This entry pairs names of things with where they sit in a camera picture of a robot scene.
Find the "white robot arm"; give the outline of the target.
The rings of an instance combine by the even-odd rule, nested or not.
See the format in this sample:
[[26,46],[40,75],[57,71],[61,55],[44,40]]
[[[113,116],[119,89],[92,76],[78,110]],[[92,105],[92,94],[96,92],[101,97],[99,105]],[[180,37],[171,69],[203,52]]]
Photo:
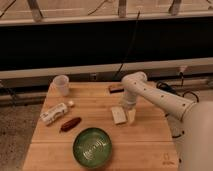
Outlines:
[[213,101],[194,102],[154,88],[144,72],[128,74],[121,83],[124,108],[132,109],[142,96],[183,123],[179,171],[213,171]]

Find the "translucent yellowish gripper finger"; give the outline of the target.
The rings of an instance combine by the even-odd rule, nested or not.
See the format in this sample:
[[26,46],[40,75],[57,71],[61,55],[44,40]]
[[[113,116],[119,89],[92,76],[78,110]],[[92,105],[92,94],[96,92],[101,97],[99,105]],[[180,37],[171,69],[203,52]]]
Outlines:
[[136,117],[136,109],[133,108],[133,109],[131,109],[131,110],[128,110],[128,111],[127,111],[127,117],[128,117],[128,122],[129,122],[130,124],[133,124],[134,121],[135,121],[135,117]]

